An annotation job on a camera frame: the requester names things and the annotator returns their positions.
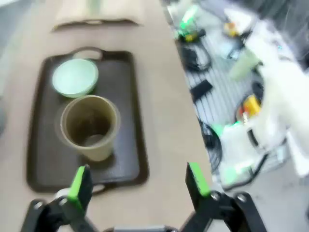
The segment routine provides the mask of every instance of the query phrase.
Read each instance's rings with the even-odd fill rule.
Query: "beige package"
[[[103,161],[112,153],[120,128],[120,114],[111,101],[87,95],[67,105],[60,128],[67,145],[92,161]]]
[[[54,29],[71,23],[97,24],[103,21],[129,20],[143,24],[140,0],[63,0]]]

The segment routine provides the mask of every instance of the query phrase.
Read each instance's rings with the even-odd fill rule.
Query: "beige tabletop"
[[[186,162],[199,162],[206,180],[211,182],[208,157],[184,71],[161,4],[159,0],[142,2],[144,26],[75,25],[51,32],[59,0],[36,3],[25,16],[22,34],[11,48],[15,49],[15,55],[4,92],[8,120],[0,138],[2,231],[20,230],[31,200],[53,197],[33,192],[26,183],[30,112],[43,59],[81,46],[133,53],[150,172],[143,185],[118,188],[92,198],[87,215],[97,228],[116,225],[179,228],[193,210],[184,182]]]

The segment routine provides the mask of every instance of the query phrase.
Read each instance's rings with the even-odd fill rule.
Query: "black device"
[[[145,229],[109,229],[114,232],[203,232],[213,219],[223,220],[231,232],[266,232],[264,224],[248,193],[231,198],[210,191],[197,163],[188,163],[185,181],[194,206],[194,213],[180,230],[171,227]],[[62,225],[70,225],[75,232],[97,232],[85,217],[91,199],[92,181],[88,167],[81,167],[68,196],[46,203],[33,200],[28,208],[21,232],[56,232]]]

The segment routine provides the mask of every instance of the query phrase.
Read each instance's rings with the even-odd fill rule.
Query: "green tape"
[[[77,207],[83,208],[82,204],[80,203],[78,199],[79,190],[82,184],[83,174],[85,171],[85,167],[80,167],[74,177],[74,180],[72,182],[69,194],[68,194],[68,201],[74,203]]]
[[[193,173],[195,183],[197,184],[197,188],[199,194],[203,197],[207,196],[210,193],[210,188],[203,176],[203,173],[198,165],[198,163],[189,163],[190,169]]]

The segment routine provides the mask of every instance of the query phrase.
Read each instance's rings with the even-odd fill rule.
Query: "cup rim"
[[[99,142],[97,142],[97,143],[95,143],[94,145],[91,145],[91,146],[80,146],[80,145],[74,143],[71,139],[69,139],[66,136],[66,133],[64,131],[65,130],[64,125],[63,125],[64,117],[69,112],[70,108],[72,108],[76,103],[78,103],[80,100],[85,99],[85,98],[99,98],[99,99],[105,101],[112,108],[112,111],[115,113],[115,118],[116,118],[116,122],[111,127],[111,129],[109,129],[107,136],[104,139],[102,139],[102,141],[99,141]],[[107,98],[104,98],[104,97],[101,97],[101,96],[85,95],[85,96],[81,96],[79,98],[74,99],[64,108],[64,110],[61,114],[61,117],[60,117],[60,130],[61,130],[62,136],[64,137],[66,142],[69,143],[69,145],[75,147],[76,149],[91,150],[91,149],[94,149],[94,148],[101,147],[101,146],[107,144],[108,142],[110,142],[110,140],[113,139],[117,135],[117,133],[120,129],[120,123],[121,123],[120,113],[119,113],[119,110],[117,109],[117,107],[114,103],[112,103]]]

